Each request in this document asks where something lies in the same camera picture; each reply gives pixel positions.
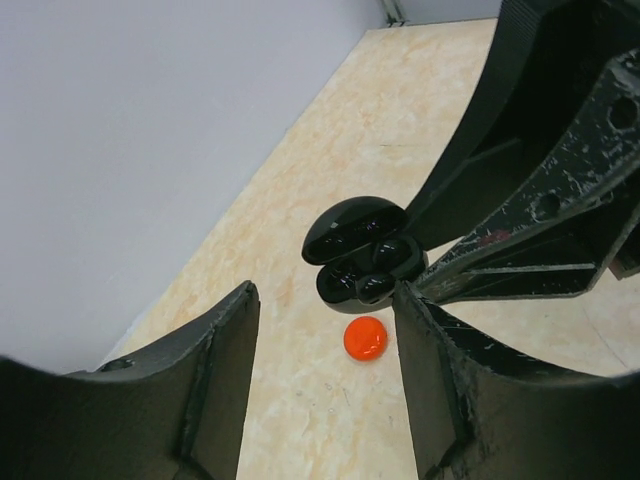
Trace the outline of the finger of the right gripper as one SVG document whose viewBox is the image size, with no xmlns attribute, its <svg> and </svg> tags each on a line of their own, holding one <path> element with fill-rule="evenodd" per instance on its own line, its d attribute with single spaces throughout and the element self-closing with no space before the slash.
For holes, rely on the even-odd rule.
<svg viewBox="0 0 640 480">
<path fill-rule="evenodd" d="M 434 303 L 575 297 L 639 272 L 639 52 L 611 58 L 531 176 L 414 283 Z"/>
<path fill-rule="evenodd" d="M 451 140 L 410 202 L 430 250 L 465 236 L 537 168 L 605 64 L 639 45 L 636 1 L 505 1 L 484 69 Z"/>
</svg>

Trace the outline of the orange round charging case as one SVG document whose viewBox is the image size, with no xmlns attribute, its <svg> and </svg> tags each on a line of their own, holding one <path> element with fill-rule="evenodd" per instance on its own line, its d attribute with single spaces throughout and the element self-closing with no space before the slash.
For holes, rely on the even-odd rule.
<svg viewBox="0 0 640 480">
<path fill-rule="evenodd" d="M 376 317 L 357 317 L 344 330 L 344 349 L 356 361 L 369 362 L 378 359 L 385 352 L 387 345 L 387 329 Z"/>
</svg>

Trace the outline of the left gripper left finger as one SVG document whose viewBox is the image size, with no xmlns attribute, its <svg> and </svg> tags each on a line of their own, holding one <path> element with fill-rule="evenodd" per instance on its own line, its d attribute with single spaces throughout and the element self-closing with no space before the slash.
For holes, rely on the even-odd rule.
<svg viewBox="0 0 640 480">
<path fill-rule="evenodd" d="M 233 479 L 260 316 L 243 282 L 210 310 L 94 372 L 1 361 L 5 479 Z"/>
</svg>

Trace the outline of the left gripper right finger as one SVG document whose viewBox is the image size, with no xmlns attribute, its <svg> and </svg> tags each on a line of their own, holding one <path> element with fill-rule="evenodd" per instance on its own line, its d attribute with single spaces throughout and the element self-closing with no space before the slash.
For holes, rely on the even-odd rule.
<svg viewBox="0 0 640 480">
<path fill-rule="evenodd" d="M 594 376 L 529 355 L 430 302 L 393 298 L 422 479 L 635 479 L 639 376 Z"/>
</svg>

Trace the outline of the black round charging case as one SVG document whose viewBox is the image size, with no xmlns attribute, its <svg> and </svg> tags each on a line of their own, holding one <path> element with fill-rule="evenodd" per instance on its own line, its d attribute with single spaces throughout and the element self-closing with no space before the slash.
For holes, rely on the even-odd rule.
<svg viewBox="0 0 640 480">
<path fill-rule="evenodd" d="M 375 196 L 359 196 L 341 201 L 322 213 L 304 239 L 303 260 L 321 270 L 316 290 L 331 309 L 344 314 L 366 314 L 392 303 L 396 283 L 413 281 L 428 266 L 422 245 L 405 231 L 408 215 L 397 204 Z M 392 270 L 376 268 L 372 250 L 380 242 L 402 239 L 411 255 Z M 355 293 L 355 282 L 373 273 L 389 273 L 395 278 L 393 293 L 385 300 L 364 305 Z"/>
</svg>

